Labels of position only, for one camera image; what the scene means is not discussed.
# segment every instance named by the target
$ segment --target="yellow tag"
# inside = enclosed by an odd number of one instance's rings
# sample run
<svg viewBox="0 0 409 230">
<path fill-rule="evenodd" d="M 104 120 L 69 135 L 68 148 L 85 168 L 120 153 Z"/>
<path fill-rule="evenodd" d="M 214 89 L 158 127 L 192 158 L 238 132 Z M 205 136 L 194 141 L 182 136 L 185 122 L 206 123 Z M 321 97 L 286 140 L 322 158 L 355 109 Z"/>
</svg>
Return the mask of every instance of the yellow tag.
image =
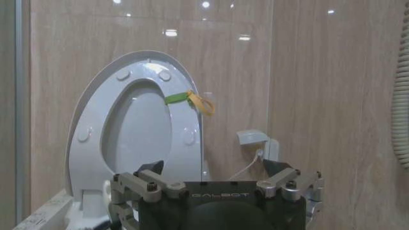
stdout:
<svg viewBox="0 0 409 230">
<path fill-rule="evenodd" d="M 188 98 L 202 114 L 206 114 L 208 116 L 214 114 L 213 103 L 196 95 L 192 90 L 188 91 Z"/>
</svg>

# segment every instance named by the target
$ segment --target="coiled cable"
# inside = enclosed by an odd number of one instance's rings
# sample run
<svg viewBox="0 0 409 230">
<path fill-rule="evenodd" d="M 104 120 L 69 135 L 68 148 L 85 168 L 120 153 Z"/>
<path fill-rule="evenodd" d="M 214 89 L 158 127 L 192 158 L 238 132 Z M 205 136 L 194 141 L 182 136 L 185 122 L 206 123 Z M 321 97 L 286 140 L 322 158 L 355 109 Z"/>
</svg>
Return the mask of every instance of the coiled cable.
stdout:
<svg viewBox="0 0 409 230">
<path fill-rule="evenodd" d="M 403 27 L 397 59 L 391 105 L 393 151 L 409 169 L 409 2 L 405 4 Z"/>
</svg>

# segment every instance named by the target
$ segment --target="green tag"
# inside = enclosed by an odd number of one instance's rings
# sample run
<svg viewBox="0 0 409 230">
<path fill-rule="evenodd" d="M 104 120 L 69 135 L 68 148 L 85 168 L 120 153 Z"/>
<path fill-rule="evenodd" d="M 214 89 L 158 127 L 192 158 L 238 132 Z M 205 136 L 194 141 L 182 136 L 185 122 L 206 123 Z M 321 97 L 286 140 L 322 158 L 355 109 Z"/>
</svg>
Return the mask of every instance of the green tag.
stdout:
<svg viewBox="0 0 409 230">
<path fill-rule="evenodd" d="M 165 104 L 182 102 L 186 99 L 188 99 L 188 93 L 181 92 L 181 93 L 177 93 L 177 94 L 173 94 L 173 95 L 165 97 Z"/>
</svg>

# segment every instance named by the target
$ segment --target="raised toilet lid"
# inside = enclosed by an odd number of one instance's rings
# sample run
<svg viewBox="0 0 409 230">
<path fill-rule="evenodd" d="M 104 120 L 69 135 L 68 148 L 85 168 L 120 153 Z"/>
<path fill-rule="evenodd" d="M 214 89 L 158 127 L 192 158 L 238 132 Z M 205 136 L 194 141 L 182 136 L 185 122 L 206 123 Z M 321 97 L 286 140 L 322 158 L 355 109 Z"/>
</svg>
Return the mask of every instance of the raised toilet lid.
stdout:
<svg viewBox="0 0 409 230">
<path fill-rule="evenodd" d="M 188 102 L 164 97 L 193 90 L 180 63 L 156 51 L 129 53 L 97 74 L 81 95 L 66 146 L 66 192 L 85 203 L 116 173 L 164 160 L 162 175 L 198 181 L 202 172 L 201 115 Z"/>
</svg>

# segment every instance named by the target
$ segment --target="wall-mounted holder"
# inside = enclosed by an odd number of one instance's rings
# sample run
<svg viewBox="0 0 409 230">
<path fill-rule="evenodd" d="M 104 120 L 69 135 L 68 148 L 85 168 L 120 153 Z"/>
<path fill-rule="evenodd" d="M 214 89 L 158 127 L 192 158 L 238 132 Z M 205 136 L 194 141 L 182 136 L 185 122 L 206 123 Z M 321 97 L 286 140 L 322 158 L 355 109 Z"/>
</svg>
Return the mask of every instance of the wall-mounted holder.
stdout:
<svg viewBox="0 0 409 230">
<path fill-rule="evenodd" d="M 270 161 L 278 161 L 279 144 L 263 132 L 257 129 L 249 129 L 237 132 L 239 145 L 263 144 L 262 151 L 258 156 Z"/>
</svg>

